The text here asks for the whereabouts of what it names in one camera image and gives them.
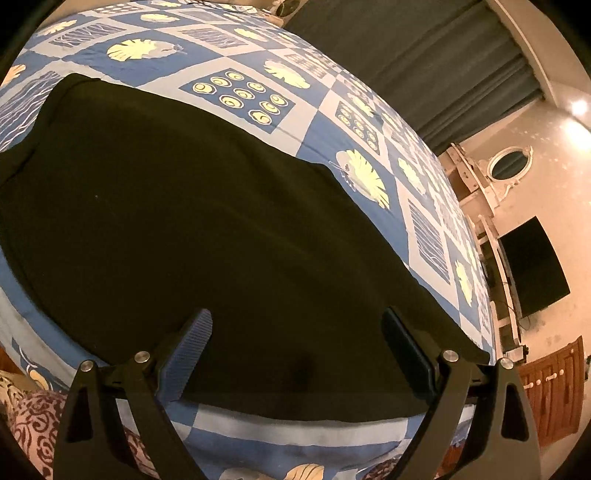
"black blanket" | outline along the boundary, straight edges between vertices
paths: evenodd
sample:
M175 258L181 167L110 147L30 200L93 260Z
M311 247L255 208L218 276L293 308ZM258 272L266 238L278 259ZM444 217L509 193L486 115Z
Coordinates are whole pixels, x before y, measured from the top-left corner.
M190 401L286 420L425 411L382 337L389 305L488 361L325 166L175 100L67 77L0 154L0 216L18 281L109 363L211 310Z

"mirror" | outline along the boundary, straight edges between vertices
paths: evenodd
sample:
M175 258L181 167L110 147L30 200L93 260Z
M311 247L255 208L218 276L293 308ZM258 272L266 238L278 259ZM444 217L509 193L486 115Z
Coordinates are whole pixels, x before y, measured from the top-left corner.
M275 10L275 15L281 18L291 15L300 6L300 0L283 0Z
M517 181L531 167L532 148L506 148L495 155L488 165L488 176L496 181Z

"cabinet door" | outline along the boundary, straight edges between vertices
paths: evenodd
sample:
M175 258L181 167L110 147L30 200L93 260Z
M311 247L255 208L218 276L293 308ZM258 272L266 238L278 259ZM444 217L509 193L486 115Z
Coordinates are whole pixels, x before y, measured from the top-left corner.
M577 432L583 406L583 339L557 353L558 377L553 380L556 393L560 397L555 411L554 431L552 441Z
M556 387L555 383L553 383L554 373L558 375L558 370L558 356L556 354L549 355L540 362L535 363L534 417L536 418L540 446L549 445L553 441L554 420L556 418L553 410L556 410L557 403L561 401L556 396Z
M519 368L519 377L530 402L531 409L535 409L535 364L525 364Z

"black clamp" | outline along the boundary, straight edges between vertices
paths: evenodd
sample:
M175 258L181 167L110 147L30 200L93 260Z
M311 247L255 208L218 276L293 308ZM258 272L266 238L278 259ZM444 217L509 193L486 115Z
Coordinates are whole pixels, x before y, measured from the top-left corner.
M453 350L441 351L427 333L414 330L392 308L382 325L415 394L430 400L423 422L387 480L433 480L471 399L476 399L476 409L460 460L442 478L540 480L534 416L510 359L476 365Z
M119 367L82 362L68 393L54 455L55 480L151 478L136 466L116 399L126 398L161 480L206 480L154 396L155 358L138 352Z

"wall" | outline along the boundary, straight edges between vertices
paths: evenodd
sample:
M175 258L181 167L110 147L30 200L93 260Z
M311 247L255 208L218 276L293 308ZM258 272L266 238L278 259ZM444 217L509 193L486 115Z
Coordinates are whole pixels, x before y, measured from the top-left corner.
M558 255L571 293L523 321L522 339L530 348L528 360L552 353L583 335L586 355L591 353L591 133L565 112L539 101L508 125L488 130L479 142L462 145L475 160L491 158L510 147L534 148L531 170L495 211L500 235L537 216ZM579 433L591 419L591 390ZM551 445L543 455L547 479L566 458L579 435Z
M461 145L466 149L466 151L474 151L484 142L487 142L490 137L497 134L504 128L506 128L511 122L515 121L519 118L522 114L524 114L527 110L532 108L536 103L542 102L543 100L536 99L533 102L528 103L527 105L521 107L519 110L513 112L510 115L507 115L505 118L500 119L498 122L495 122L492 125L489 125L483 130L480 130L478 133L472 135L470 138L464 140Z
M528 59L546 99L570 112L591 106L591 79L558 28L529 0L486 0ZM591 128L591 108L580 120Z

